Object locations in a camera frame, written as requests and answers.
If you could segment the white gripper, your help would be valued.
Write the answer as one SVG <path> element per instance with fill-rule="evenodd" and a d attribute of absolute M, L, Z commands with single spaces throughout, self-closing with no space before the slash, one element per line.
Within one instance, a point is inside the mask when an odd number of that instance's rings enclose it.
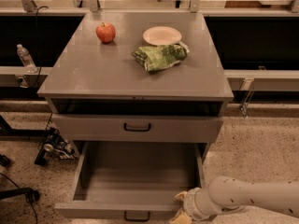
<path fill-rule="evenodd" d="M 175 196 L 176 201 L 184 201 L 183 208 L 179 209 L 169 224 L 192 224 L 193 220 L 205 220 L 214 216 L 219 207 L 212 202 L 207 189 L 190 189 L 182 191 Z"/>

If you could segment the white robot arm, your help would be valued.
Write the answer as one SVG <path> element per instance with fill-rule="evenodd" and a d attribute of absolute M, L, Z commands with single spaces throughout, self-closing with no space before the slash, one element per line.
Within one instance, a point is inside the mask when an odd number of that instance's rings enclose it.
<path fill-rule="evenodd" d="M 228 176 L 214 178 L 204 188 L 182 191 L 182 202 L 169 224 L 192 224 L 212 216 L 228 215 L 256 206 L 291 217 L 299 217 L 299 182 L 245 182 Z"/>

